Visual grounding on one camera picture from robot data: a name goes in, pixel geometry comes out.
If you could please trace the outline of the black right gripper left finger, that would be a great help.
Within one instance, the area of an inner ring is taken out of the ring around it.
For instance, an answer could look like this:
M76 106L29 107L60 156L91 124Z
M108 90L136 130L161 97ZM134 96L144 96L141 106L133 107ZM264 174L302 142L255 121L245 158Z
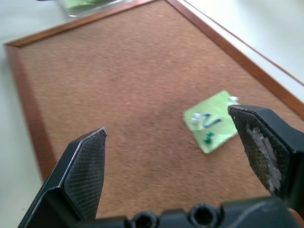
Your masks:
M96 217L104 183L105 128L70 142L18 228L75 228Z

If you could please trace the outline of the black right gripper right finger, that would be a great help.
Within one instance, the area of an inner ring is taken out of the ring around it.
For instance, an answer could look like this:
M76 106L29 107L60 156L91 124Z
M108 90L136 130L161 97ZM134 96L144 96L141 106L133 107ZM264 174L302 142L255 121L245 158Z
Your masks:
M304 133L269 108L230 105L250 167L271 195L304 210Z

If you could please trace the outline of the green paper note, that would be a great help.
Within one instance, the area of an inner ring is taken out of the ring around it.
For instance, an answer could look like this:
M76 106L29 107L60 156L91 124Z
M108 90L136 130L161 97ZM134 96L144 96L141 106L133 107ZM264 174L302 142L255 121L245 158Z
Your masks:
M237 135L237 130L228 115L228 106L237 105L238 101L231 101L229 92L223 90L183 112L183 120L192 132L195 141L205 154L214 152L230 138ZM198 124L193 124L191 118L194 113L202 117ZM212 132L212 143L204 143L207 132Z

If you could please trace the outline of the clear plastic tray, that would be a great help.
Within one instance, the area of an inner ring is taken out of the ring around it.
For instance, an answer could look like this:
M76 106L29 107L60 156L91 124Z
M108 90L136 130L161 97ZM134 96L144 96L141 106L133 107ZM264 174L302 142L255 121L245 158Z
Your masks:
M134 0L56 0L71 18L90 15Z

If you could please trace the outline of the cork board with wooden frame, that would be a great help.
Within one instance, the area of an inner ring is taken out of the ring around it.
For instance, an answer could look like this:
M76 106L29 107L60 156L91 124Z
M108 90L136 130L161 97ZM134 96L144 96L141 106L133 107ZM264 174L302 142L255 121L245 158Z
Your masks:
M304 130L304 104L178 0L138 0L5 44L42 178L104 126L125 159L199 153L182 112L220 90Z

